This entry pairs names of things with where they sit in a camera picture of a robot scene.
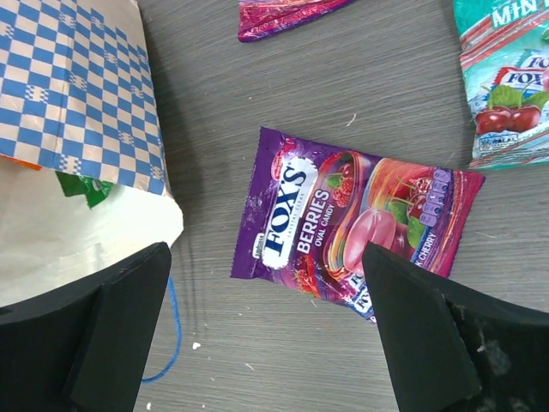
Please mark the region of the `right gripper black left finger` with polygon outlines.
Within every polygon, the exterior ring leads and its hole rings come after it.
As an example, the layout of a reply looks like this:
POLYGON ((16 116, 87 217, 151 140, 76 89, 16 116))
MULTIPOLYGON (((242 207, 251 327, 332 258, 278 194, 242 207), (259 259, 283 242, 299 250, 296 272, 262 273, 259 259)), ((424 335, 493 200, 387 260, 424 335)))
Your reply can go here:
POLYGON ((131 411, 171 270, 164 243, 1 309, 3 411, 131 411))

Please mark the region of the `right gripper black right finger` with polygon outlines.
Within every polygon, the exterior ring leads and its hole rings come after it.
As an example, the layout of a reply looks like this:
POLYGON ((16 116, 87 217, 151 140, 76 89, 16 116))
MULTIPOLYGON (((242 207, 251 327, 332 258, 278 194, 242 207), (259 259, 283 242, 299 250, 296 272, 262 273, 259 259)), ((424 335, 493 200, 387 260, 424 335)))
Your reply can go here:
POLYGON ((368 244, 362 262, 401 411, 546 411, 548 315, 368 244))

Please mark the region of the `green snack packet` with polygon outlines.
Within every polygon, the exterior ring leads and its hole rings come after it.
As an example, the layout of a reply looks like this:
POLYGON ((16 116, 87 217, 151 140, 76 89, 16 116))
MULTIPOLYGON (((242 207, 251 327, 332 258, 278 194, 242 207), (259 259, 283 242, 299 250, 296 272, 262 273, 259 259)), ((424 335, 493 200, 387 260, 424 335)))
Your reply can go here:
POLYGON ((84 196, 90 209, 104 202, 114 186, 110 182, 74 174, 56 172, 56 176, 66 197, 84 196))

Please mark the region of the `teal white snack packet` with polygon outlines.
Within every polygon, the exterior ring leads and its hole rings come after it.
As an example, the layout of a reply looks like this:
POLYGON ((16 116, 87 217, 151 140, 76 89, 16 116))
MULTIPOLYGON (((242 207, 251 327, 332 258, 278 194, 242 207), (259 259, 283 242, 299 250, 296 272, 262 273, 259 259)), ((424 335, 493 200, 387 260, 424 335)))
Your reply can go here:
POLYGON ((455 1, 475 169, 548 161, 548 3, 455 1))

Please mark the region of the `blue checkered paper bag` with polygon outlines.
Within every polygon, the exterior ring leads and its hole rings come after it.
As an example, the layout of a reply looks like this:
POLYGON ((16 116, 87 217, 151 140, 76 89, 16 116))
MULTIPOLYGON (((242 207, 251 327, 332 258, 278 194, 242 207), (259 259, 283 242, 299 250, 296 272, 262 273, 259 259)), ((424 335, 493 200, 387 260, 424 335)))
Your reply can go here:
POLYGON ((166 170, 139 4, 1 4, 1 306, 184 229, 166 170), (113 183, 90 209, 56 172, 113 183))

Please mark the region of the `purple snack packet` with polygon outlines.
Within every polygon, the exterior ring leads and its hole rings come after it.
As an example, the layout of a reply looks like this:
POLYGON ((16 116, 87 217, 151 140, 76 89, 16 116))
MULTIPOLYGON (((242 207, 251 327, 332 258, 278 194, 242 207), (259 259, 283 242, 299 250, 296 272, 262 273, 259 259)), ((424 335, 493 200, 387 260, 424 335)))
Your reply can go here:
POLYGON ((238 40, 250 43, 294 29, 352 3, 352 0, 239 1, 238 40))
POLYGON ((484 181, 261 128, 231 275, 373 319, 365 247, 380 245, 448 276, 484 181))

